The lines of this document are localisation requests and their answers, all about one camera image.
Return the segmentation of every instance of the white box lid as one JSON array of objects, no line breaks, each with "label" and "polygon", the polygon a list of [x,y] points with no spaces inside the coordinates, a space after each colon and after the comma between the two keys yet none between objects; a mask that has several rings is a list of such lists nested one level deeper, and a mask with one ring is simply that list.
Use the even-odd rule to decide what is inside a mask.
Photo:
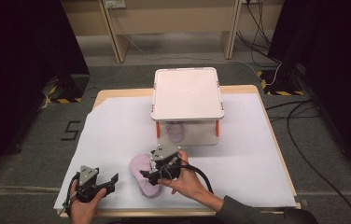
[{"label": "white box lid", "polygon": [[151,111],[155,121],[222,119],[224,115],[215,68],[156,71]]}]

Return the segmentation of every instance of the gray carpet floor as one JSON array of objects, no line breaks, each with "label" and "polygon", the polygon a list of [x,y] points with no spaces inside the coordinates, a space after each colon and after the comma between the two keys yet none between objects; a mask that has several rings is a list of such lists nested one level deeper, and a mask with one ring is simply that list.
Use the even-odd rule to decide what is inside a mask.
[{"label": "gray carpet floor", "polygon": [[[220,85],[256,85],[265,107],[310,99],[308,92],[303,96],[265,95],[254,72],[242,63],[90,67],[91,78],[81,103],[49,104],[37,112],[21,141],[21,153],[1,157],[0,223],[70,223],[69,219],[56,215],[53,204],[97,93],[110,89],[151,88],[157,69],[197,66],[215,67]],[[290,140],[287,121],[282,118],[294,106],[281,106],[267,113],[273,120],[274,134],[298,200],[319,223],[351,224],[350,206],[313,171]],[[298,112],[302,112],[299,117],[312,117],[290,121],[292,136],[301,152],[351,202],[351,160],[340,150],[325,119],[317,117],[320,113],[314,103],[305,104]],[[69,121],[76,121],[70,128],[78,131],[77,139],[62,141],[62,138],[74,136],[64,132]],[[96,218],[94,223],[111,220],[114,219]]]}]

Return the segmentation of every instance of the white paper sheet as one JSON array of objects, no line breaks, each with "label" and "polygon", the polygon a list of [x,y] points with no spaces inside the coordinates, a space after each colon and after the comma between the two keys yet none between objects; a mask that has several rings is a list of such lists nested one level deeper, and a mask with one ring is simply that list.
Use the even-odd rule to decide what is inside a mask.
[{"label": "white paper sheet", "polygon": [[[275,141],[256,93],[223,94],[225,117],[220,140],[212,147],[184,147],[190,164],[200,168],[219,197],[229,195],[256,207],[295,206]],[[129,164],[138,154],[156,148],[156,127],[150,117],[152,97],[109,98],[87,117],[76,153],[65,175],[54,209],[62,209],[71,178],[80,166],[100,168],[97,183],[119,173],[115,192],[99,203],[105,209],[203,208],[163,188],[161,196],[141,195]]]}]

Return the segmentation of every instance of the dark sleeve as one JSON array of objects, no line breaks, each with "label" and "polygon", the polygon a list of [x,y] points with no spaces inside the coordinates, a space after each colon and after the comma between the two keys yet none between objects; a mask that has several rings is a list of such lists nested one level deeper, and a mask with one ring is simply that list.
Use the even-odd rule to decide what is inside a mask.
[{"label": "dark sleeve", "polygon": [[239,203],[225,196],[224,204],[217,212],[217,217],[226,224],[288,224],[283,216],[273,213],[261,213],[254,207]]}]

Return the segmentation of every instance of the person's left hand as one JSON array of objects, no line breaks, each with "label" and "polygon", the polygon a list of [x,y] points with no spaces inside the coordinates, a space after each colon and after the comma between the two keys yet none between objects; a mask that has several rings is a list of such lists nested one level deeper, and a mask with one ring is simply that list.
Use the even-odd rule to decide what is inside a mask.
[{"label": "person's left hand", "polygon": [[[71,187],[71,195],[77,190],[77,180],[74,180]],[[71,220],[73,224],[91,224],[95,215],[97,204],[105,196],[106,189],[101,189],[89,203],[82,203],[77,198],[72,198],[71,201]]]}]

